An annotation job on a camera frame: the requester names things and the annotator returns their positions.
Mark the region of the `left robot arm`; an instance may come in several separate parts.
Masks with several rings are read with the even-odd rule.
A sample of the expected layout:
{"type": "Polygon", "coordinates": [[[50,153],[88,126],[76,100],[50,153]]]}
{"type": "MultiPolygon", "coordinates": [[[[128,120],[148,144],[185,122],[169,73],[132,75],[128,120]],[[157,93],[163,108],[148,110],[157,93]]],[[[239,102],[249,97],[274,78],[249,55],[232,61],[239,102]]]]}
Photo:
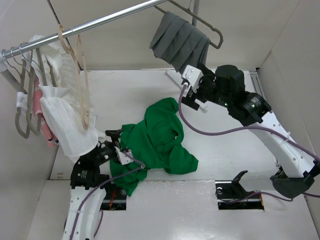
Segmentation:
{"type": "Polygon", "coordinates": [[[93,240],[101,226],[104,211],[126,209],[126,192],[116,186],[108,174],[100,171],[102,164],[119,162],[116,148],[120,146],[121,132],[120,129],[105,131],[111,140],[99,142],[74,164],[62,239],[93,240]]]}

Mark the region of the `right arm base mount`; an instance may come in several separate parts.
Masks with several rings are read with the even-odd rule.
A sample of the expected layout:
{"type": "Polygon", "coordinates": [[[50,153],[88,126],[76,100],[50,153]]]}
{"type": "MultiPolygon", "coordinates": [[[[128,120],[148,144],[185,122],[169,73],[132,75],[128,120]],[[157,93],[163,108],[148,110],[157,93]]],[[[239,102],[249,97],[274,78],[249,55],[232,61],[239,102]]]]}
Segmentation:
{"type": "Polygon", "coordinates": [[[247,172],[247,170],[241,171],[232,180],[215,181],[215,196],[219,210],[265,209],[261,194],[248,197],[254,191],[246,191],[240,184],[241,178],[247,172]]]}

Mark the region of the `green t shirt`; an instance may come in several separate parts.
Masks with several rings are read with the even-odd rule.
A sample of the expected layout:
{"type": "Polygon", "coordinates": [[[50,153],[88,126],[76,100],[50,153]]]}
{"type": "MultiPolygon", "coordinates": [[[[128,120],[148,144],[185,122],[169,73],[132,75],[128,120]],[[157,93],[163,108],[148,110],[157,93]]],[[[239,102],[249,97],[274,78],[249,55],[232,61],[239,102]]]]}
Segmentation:
{"type": "Polygon", "coordinates": [[[142,121],[122,126],[121,149],[129,149],[136,160],[145,164],[145,168],[138,169],[140,164],[136,162],[110,163],[115,185],[124,189],[128,196],[151,169],[163,169],[170,175],[185,175],[197,170],[198,159],[182,146],[184,130],[177,117],[178,110],[174,98],[164,98],[145,110],[142,121]]]}

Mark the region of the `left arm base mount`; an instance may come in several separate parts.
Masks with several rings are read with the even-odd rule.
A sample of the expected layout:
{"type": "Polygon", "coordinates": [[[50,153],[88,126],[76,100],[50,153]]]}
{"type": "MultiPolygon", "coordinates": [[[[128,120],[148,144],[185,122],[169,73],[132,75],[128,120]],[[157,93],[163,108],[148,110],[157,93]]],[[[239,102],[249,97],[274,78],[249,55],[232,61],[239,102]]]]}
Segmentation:
{"type": "Polygon", "coordinates": [[[125,211],[127,209],[125,190],[111,182],[106,188],[106,196],[100,208],[103,211],[125,211]]]}

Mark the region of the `beige plastic hanger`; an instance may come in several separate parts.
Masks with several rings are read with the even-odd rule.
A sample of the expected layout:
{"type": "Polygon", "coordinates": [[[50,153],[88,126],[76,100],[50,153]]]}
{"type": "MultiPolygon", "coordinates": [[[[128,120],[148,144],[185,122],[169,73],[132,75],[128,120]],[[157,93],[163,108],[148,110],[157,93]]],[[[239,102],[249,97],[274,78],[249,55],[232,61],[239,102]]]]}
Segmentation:
{"type": "Polygon", "coordinates": [[[83,128],[85,130],[88,130],[90,126],[90,91],[89,91],[86,57],[85,57],[85,53],[82,46],[81,36],[80,34],[77,35],[76,47],[75,47],[75,50],[73,50],[71,45],[64,41],[64,37],[63,37],[64,27],[61,24],[59,24],[57,29],[58,29],[57,34],[58,34],[60,44],[64,49],[64,51],[67,54],[71,55],[76,67],[76,79],[77,79],[78,94],[79,94],[80,118],[81,118],[83,128]],[[80,77],[81,69],[80,69],[79,58],[83,64],[84,80],[82,80],[80,77]]]}

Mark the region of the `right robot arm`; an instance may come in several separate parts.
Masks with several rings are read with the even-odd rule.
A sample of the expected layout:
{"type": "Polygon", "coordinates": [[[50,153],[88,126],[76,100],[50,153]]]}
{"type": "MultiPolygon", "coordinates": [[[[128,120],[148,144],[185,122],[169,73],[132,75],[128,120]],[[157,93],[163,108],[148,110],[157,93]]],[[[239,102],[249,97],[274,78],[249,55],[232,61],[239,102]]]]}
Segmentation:
{"type": "Polygon", "coordinates": [[[293,199],[306,191],[320,174],[320,158],[297,144],[279,123],[272,107],[258,93],[245,86],[244,72],[234,65],[222,65],[211,71],[202,63],[187,65],[181,74],[182,90],[178,104],[199,109],[196,100],[211,102],[227,109],[228,114],[241,123],[241,127],[221,132],[206,132],[183,122],[194,132],[205,136],[221,136],[249,130],[268,148],[279,162],[279,170],[270,177],[273,188],[282,196],[293,199]]]}

